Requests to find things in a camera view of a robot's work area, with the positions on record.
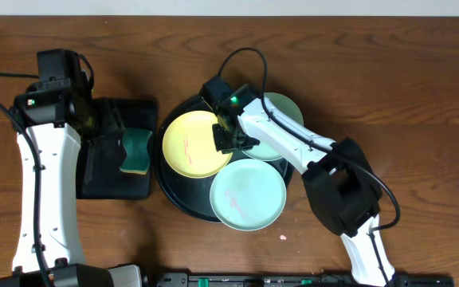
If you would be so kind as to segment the yellow plate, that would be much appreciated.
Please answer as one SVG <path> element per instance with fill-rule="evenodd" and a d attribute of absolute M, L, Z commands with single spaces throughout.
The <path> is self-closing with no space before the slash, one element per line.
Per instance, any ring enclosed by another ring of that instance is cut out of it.
<path fill-rule="evenodd" d="M 233 156 L 216 150 L 212 126 L 217 123 L 217 117 L 208 111 L 187 112 L 174 119 L 162 143 L 168 165 L 192 179 L 217 174 Z"/>

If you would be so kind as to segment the green yellow sponge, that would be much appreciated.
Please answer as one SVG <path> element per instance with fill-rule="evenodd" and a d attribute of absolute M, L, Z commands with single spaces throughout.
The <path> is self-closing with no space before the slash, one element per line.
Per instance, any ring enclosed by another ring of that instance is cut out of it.
<path fill-rule="evenodd" d="M 150 152 L 147 149 L 152 131 L 140 128 L 127 128 L 123 136 L 126 157 L 120 166 L 124 173 L 146 175 L 151 166 Z"/>

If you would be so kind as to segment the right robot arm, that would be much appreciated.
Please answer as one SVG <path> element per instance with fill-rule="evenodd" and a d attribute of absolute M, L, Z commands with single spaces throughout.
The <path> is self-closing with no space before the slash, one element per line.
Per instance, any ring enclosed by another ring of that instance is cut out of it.
<path fill-rule="evenodd" d="M 266 144 L 278 152 L 300 172 L 313 214 L 341 237 L 354 280 L 392 285 L 395 270 L 379 233 L 384 228 L 379 200 L 390 190 L 354 140 L 336 142 L 308 130 L 249 85 L 236 91 L 226 84 L 204 85 L 200 96 L 217 117 L 217 150 L 230 153 Z"/>

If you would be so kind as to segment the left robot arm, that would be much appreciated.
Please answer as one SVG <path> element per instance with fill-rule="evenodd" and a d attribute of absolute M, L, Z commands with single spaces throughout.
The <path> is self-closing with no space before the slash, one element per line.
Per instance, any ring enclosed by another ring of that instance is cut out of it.
<path fill-rule="evenodd" d="M 81 137 L 68 122 L 66 92 L 27 92 L 14 100 L 22 158 L 22 219 L 12 274 L 0 286 L 141 286 L 140 268 L 84 263 L 77 228 Z"/>

